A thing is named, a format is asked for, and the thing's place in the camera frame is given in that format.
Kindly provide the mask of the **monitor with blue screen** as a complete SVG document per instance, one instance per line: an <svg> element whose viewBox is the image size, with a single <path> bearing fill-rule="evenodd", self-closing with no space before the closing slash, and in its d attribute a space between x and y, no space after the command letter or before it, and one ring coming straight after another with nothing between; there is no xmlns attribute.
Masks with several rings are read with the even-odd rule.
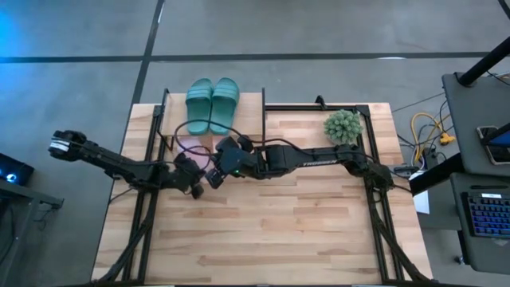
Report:
<svg viewBox="0 0 510 287"><path fill-rule="evenodd" d="M481 143L486 146L510 147L510 123L502 126L479 127Z"/></svg>

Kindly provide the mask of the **black power strip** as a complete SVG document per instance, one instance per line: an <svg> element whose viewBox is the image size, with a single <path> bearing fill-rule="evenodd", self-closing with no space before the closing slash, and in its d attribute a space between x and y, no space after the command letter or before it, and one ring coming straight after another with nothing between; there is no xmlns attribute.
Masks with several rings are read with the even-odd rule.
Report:
<svg viewBox="0 0 510 287"><path fill-rule="evenodd" d="M406 164L400 164L400 165L392 165L390 166L390 171L393 175L408 179L411 175L419 171L418 167L409 166Z"/></svg>

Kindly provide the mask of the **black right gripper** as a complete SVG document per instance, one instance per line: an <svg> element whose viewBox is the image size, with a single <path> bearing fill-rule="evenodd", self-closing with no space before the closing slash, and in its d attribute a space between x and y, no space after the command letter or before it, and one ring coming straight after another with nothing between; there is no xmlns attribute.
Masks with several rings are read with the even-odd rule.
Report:
<svg viewBox="0 0 510 287"><path fill-rule="evenodd" d="M236 140L227 136L216 144L215 149L217 153L213 156L214 177L261 177L259 160L253 153L253 143L248 136L240 136Z"/></svg>

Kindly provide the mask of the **smartphone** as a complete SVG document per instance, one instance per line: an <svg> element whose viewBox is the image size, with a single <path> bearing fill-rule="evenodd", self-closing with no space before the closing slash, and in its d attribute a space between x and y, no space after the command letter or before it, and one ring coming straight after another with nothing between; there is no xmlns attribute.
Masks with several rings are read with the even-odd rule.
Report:
<svg viewBox="0 0 510 287"><path fill-rule="evenodd" d="M480 142L481 142L481 134L478 132ZM510 147L497 147L497 146L486 146L481 143L482 147L488 154L488 157L492 164L501 165L501 164L510 164Z"/></svg>

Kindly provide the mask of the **wooden shelf with black frame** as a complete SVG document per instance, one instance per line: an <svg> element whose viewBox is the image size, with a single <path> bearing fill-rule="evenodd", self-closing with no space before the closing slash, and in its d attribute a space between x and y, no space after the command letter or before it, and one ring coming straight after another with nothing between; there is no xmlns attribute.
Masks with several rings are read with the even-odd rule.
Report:
<svg viewBox="0 0 510 287"><path fill-rule="evenodd" d="M167 136L168 143L174 144L173 150L178 150L177 143L173 135L175 129L187 120L186 115L186 94L185 93L168 93L165 98L165 108L163 113L163 123L161 133ZM252 139L261 140L263 128L263 96L261 92L242 92L240 101L233 118L232 128L238 130L241 134L247 135ZM217 144L222 136L217 136L208 131L204 135L191 135L187 131L187 127L181 127L177 132L179 137L203 137L209 136L213 138L213 147Z"/></svg>

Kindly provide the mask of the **white paper sheet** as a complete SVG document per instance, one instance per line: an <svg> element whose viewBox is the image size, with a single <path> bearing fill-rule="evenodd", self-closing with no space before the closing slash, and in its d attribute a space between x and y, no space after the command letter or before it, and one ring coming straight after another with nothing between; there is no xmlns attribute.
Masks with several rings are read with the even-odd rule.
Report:
<svg viewBox="0 0 510 287"><path fill-rule="evenodd" d="M413 196L414 207L419 214L430 214L429 193L424 190Z"/></svg>

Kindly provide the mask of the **black round pole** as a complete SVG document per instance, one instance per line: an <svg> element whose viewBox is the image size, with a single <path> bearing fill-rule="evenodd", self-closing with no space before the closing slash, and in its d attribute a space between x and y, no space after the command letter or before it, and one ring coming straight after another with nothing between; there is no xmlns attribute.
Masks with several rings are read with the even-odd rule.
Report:
<svg viewBox="0 0 510 287"><path fill-rule="evenodd" d="M460 76L457 82L465 87L471 86L479 77L488 72L493 66L510 54L510 36L502 41L495 49L478 61L471 69Z"/></svg>

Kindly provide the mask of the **backlit RGB keyboard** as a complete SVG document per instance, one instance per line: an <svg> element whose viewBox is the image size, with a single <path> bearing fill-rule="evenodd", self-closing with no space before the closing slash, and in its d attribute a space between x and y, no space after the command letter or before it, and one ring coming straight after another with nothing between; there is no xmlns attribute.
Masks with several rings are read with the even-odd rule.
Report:
<svg viewBox="0 0 510 287"><path fill-rule="evenodd" d="M510 239L510 194L461 194L472 236Z"/></svg>

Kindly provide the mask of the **green spiky artificial plant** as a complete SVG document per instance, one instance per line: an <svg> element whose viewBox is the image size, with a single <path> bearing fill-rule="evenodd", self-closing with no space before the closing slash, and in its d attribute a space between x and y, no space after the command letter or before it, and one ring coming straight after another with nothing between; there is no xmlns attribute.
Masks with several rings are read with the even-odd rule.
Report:
<svg viewBox="0 0 510 287"><path fill-rule="evenodd" d="M332 113L323 123L324 134L333 144L352 144L363 132L359 114L345 109Z"/></svg>

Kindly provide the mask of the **black computer with blue light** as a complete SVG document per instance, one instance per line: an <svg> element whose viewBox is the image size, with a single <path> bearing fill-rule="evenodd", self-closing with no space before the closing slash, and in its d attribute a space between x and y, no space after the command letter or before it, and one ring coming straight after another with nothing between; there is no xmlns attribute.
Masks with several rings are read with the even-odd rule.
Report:
<svg viewBox="0 0 510 287"><path fill-rule="evenodd" d="M34 168L0 153L0 179L8 183L26 186Z"/></svg>

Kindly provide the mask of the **black desk bar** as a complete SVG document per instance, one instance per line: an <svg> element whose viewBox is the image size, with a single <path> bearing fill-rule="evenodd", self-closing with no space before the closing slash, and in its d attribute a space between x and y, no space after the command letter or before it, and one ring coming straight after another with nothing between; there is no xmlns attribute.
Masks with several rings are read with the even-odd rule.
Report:
<svg viewBox="0 0 510 287"><path fill-rule="evenodd" d="M437 166L410 180L410 191L417 195L447 180L452 173L464 172L462 157L460 153L448 158Z"/></svg>

